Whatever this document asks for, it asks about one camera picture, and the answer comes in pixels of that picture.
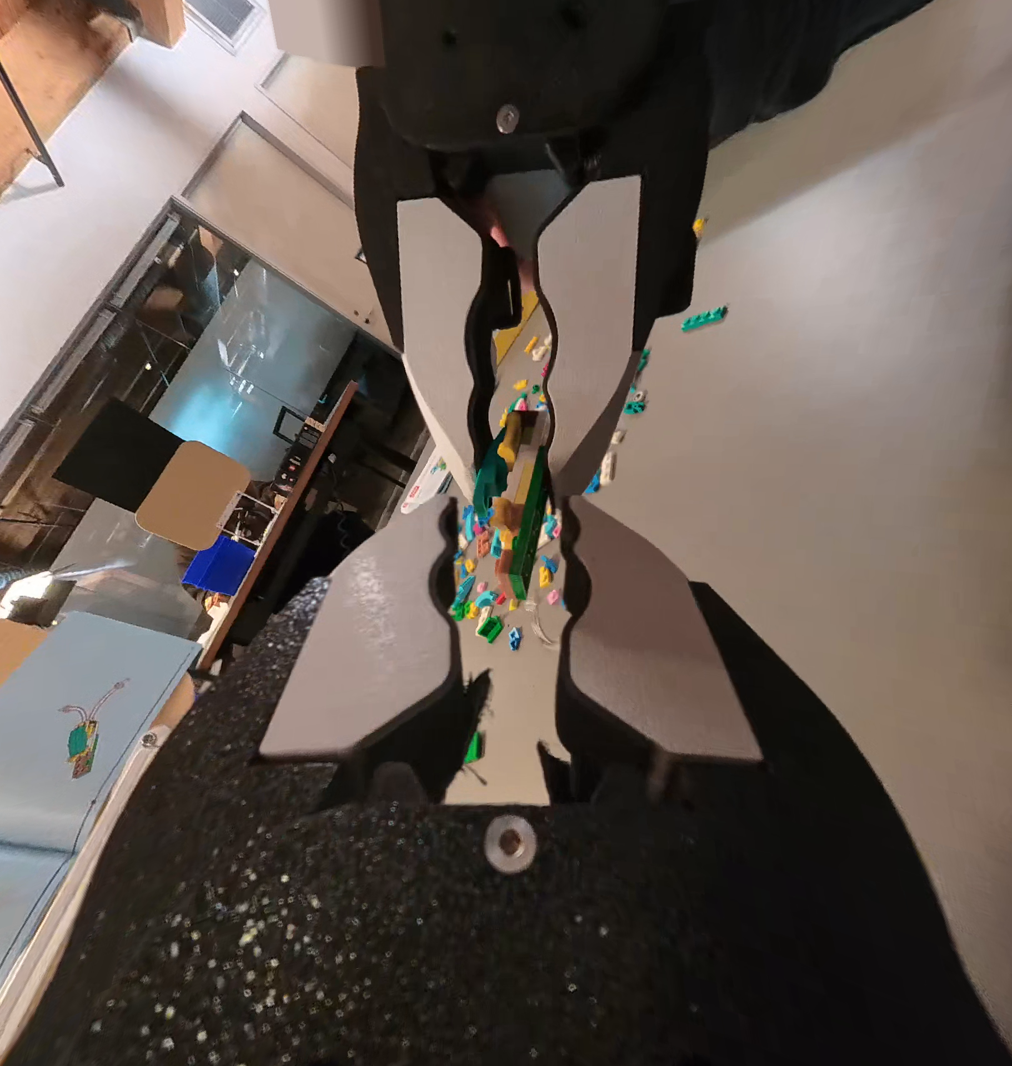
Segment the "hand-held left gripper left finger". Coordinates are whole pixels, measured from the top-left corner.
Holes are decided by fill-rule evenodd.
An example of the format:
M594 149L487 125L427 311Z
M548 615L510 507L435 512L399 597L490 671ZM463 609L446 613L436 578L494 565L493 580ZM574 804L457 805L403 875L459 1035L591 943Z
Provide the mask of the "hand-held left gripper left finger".
M457 499L393 518L335 568L269 720L269 762L337 762L393 734L461 683Z

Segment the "black panel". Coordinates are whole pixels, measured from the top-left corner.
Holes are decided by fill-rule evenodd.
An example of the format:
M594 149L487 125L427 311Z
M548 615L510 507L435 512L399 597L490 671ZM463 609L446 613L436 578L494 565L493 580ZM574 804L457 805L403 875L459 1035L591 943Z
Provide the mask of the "black panel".
M60 461L53 478L135 514L182 443L183 438L149 416L110 398Z

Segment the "wooden chair back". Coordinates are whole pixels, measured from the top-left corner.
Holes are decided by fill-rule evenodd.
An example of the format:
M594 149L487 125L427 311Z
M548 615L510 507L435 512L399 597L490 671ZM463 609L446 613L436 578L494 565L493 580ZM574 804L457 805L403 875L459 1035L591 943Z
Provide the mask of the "wooden chair back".
M241 462L200 441L184 441L136 510L136 524L191 551L206 550L250 481Z

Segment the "toy brick model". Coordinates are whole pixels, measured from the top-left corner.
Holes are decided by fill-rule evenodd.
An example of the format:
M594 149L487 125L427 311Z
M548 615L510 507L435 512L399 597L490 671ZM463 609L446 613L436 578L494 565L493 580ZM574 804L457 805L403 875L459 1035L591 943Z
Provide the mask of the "toy brick model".
M532 585L545 521L553 514L549 439L548 407L521 395L507 408L476 471L473 513L489 532L499 593L520 601Z

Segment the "silver air duct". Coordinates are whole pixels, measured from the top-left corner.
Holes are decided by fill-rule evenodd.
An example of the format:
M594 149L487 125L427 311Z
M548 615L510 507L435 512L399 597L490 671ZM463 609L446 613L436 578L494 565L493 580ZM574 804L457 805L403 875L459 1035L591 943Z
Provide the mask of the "silver air duct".
M122 556L97 564L55 566L39 572L19 567L1 568L0 620L49 626L81 580L126 570L135 562L134 556Z

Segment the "grey desk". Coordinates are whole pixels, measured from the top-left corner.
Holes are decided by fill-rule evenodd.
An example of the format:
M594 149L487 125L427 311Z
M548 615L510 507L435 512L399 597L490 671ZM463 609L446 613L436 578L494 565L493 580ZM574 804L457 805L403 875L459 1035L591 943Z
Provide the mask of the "grey desk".
M933 2L710 154L693 307L593 497L904 817L1012 1049L1012 2Z

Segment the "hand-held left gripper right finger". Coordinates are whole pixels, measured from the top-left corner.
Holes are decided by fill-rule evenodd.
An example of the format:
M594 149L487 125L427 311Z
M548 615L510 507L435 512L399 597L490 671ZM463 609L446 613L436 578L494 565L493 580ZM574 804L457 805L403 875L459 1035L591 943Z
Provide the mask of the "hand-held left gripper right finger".
M567 750L758 765L762 759L682 570L583 496L566 504L556 727Z

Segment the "pile of small toy bricks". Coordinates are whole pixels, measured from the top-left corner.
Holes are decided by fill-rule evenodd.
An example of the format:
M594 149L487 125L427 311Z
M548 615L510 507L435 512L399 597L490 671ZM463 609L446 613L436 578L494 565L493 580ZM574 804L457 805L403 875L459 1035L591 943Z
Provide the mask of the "pile of small toy bricks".
M625 403L622 408L622 417L628 418L636 415L642 414L647 406L647 393L645 391L646 387L643 385L642 377L646 367L650 359L650 349L645 349L639 357L637 370L632 384L630 385L629 392L625 398ZM610 446L610 450L613 447L620 445L623 440L624 430L616 430L613 435L613 442L615 445ZM611 465L610 461L613 457L607 452L607 456L603 462L600 467L601 472L596 472L593 475L592 481L587 486L585 492L588 495L597 492L600 485L608 484L612 477L609 472L609 467ZM540 524L537 526L536 532L539 533L539 544L542 546L539 551L542 551L544 547L547 546L549 542L555 542L560 537L560 529L562 528L562 518L560 514L551 507L550 502L545 502L543 511L540 512ZM541 589L549 589L553 593L550 597L549 602L558 602L559 600L564 605L564 600L559 596L559 591L555 589L555 574L552 574L553 567L547 567L544 562L540 562L541 556L536 559L534 563L534 569L532 574L536 572L539 569L539 582ZM470 569L475 567L475 560L468 560L465 565ZM494 641L499 637L500 633L507 632L509 635L507 641L509 647L513 650L517 650L523 642L523 630L518 628L512 621L509 621L509 615L513 614L518 609L518 603L520 601L513 593L505 595L501 591L491 589L487 582L475 583L475 570L473 572L468 572L464 580L459 585L457 597L455 601L449 609L450 617L457 623L468 621L473 626L475 632L479 637L483 637L487 643L493 644Z

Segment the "light blue instruction booklet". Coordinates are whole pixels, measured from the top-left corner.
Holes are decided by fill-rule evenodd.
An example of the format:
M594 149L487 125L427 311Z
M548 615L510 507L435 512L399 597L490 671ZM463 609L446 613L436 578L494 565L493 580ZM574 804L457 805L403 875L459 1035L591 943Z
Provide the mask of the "light blue instruction booklet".
M0 975L33 936L196 642L69 612L0 689Z

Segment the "blue storage bin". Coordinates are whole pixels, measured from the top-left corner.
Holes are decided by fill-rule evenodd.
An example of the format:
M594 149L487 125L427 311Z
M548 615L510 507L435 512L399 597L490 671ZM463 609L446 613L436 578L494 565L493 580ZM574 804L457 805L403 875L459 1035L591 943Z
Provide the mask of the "blue storage bin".
M182 583L203 592L232 596L241 588L256 555L246 542L220 534L210 547L193 558Z

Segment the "wood-edged table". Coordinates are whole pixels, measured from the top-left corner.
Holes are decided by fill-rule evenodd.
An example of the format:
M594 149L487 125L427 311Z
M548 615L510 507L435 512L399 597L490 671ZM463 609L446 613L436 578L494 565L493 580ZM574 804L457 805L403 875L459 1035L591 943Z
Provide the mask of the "wood-edged table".
M334 433L337 432L348 407L350 407L354 395L357 393L358 383L355 379L349 381L342 394L339 397L339 401L330 411L324 432L319 435L307 461L305 461L298 470L298 479L292 487L292 491L283 503L279 512L275 514L273 520L267 526L264 540L260 543L257 551L255 552L255 558L251 563L243 582L240 586L238 586L237 592L230 600L228 611L222 616L222 619L216 621L211 630L208 631L207 636L209 640L206 647L202 651L197 663L194 664L193 672L208 671L216 661L216 658L224 645L226 645L232 626L241 616L243 607L246 605L252 589L254 589L260 574L262 574L267 563L270 558L272 558L273 550L280 540L282 534L286 530L286 526L290 521L290 518L292 518L293 513L296 512L305 492L307 492L318 466L322 461L324 461L324 457L328 452Z

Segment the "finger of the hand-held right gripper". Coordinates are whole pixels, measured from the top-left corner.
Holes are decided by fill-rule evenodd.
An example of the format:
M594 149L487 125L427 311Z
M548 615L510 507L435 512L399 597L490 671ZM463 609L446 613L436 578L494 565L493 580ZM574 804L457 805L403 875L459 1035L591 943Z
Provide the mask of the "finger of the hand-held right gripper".
M539 233L537 291L553 335L547 385L555 496L587 489L632 379L642 190L638 175L590 182Z
M473 371L465 327L483 272L483 242L439 198L397 206L403 362L456 494L473 496Z

